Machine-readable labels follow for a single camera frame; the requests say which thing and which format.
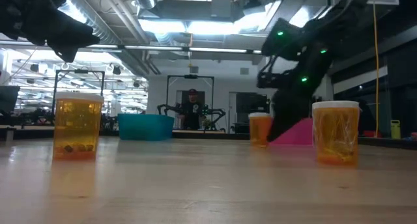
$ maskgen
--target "yellow cable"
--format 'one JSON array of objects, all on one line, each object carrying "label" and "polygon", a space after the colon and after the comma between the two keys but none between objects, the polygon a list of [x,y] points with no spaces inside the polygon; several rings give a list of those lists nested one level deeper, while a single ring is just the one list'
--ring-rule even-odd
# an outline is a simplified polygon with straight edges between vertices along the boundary
[{"label": "yellow cable", "polygon": [[379,131],[379,51],[378,51],[378,26],[377,26],[377,11],[375,10],[375,3],[373,3],[373,30],[375,34],[375,56],[377,58],[377,127],[375,130],[375,137],[378,137]]}]

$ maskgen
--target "metal frame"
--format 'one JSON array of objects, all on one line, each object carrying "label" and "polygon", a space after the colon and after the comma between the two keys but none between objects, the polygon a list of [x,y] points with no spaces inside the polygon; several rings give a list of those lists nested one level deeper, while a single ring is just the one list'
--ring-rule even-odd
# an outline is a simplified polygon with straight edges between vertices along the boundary
[{"label": "metal frame", "polygon": [[[186,78],[187,75],[168,75],[167,76],[167,98],[165,101],[165,104],[168,105],[168,97],[169,97],[169,80],[171,79],[171,77],[183,77],[184,79]],[[210,78],[212,81],[212,85],[211,85],[211,110],[213,110],[213,105],[214,105],[214,77],[213,76],[194,76],[195,79],[199,79],[199,78]]]},{"label": "metal frame", "polygon": [[55,116],[55,95],[57,94],[57,87],[58,82],[61,80],[61,78],[58,76],[61,72],[65,73],[75,73],[75,74],[88,74],[88,73],[96,73],[96,74],[102,74],[102,84],[101,84],[101,92],[100,95],[103,96],[103,89],[104,89],[104,71],[89,71],[89,70],[56,70],[55,71],[55,84],[53,86],[53,98],[52,98],[52,114]]}]

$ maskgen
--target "table surface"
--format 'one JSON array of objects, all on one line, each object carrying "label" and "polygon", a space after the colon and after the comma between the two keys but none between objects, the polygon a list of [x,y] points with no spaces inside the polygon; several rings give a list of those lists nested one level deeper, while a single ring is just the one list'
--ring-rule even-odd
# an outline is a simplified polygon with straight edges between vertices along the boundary
[{"label": "table surface", "polygon": [[1,224],[417,220],[416,151],[360,146],[357,169],[247,141],[102,137],[95,162],[51,153],[52,140],[0,145]]}]

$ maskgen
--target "black t-shirt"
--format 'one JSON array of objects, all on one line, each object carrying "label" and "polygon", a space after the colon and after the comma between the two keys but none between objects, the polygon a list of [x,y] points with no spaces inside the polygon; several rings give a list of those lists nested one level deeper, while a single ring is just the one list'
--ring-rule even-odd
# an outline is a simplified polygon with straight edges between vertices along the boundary
[{"label": "black t-shirt", "polygon": [[182,112],[185,116],[184,129],[198,130],[200,129],[200,116],[202,114],[202,105],[199,102],[186,102],[181,105]]}]

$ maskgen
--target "cap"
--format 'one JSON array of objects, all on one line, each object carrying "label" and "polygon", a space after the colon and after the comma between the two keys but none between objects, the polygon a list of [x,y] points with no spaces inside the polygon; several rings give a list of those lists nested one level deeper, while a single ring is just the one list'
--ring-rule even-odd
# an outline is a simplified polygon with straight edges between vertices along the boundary
[{"label": "cap", "polygon": [[189,94],[189,95],[195,95],[195,94],[198,94],[198,92],[197,92],[195,89],[190,89],[190,90],[188,91],[188,94]]}]

